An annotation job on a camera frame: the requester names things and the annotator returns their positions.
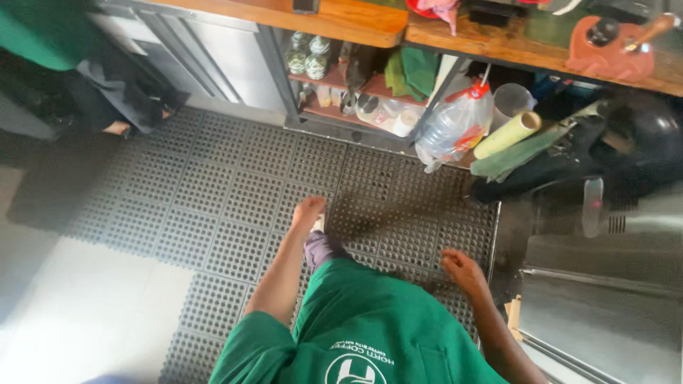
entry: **hand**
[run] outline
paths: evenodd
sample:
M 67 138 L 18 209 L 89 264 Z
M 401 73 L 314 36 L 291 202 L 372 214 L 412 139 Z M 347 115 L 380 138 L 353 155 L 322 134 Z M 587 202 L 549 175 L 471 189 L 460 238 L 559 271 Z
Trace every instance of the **hand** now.
M 483 295 L 490 295 L 484 272 L 474 260 L 455 249 L 445 249 L 441 254 L 441 265 L 468 298 L 480 299 Z
M 310 232 L 313 224 L 318 220 L 318 215 L 325 211 L 325 198 L 322 196 L 306 197 L 294 208 L 292 228 Z

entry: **shoe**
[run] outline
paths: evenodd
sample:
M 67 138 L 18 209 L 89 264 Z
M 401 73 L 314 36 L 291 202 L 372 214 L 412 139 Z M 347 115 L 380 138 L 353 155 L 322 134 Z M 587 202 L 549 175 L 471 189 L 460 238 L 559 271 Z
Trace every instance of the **shoe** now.
M 313 231 L 321 231 L 322 233 L 325 233 L 325 214 L 321 213 L 318 215 L 318 220 L 316 220 L 316 223 L 313 224 L 313 228 L 311 229 L 311 232 Z

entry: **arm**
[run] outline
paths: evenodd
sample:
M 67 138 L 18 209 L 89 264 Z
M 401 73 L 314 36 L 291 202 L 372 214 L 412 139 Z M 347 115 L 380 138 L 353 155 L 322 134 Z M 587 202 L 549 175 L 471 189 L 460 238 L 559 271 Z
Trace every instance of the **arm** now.
M 294 313 L 303 243 L 324 209 L 325 198 L 320 196 L 307 197 L 296 206 L 292 225 L 280 243 L 273 264 L 249 300 L 245 314 L 266 312 L 287 326 Z
M 548 379 L 512 337 L 503 317 L 493 303 L 484 273 L 464 253 L 447 249 L 443 268 L 459 285 L 474 309 L 479 338 L 488 364 L 511 384 L 547 384 Z

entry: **stainless steel cabinet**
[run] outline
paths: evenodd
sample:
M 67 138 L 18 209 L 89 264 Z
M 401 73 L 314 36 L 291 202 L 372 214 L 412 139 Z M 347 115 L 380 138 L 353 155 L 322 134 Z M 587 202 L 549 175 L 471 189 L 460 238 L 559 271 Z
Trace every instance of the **stainless steel cabinet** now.
M 177 90 L 292 112 L 270 29 L 237 18 L 130 0 L 96 3 L 92 20 Z

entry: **plastic cup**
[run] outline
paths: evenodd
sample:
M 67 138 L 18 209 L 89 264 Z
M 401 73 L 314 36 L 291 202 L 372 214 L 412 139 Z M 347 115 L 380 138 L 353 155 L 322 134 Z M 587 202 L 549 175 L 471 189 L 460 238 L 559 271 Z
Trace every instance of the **plastic cup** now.
M 501 85 L 493 94 L 493 122 L 489 133 L 497 130 L 524 111 L 531 111 L 536 100 L 527 88 L 515 83 Z

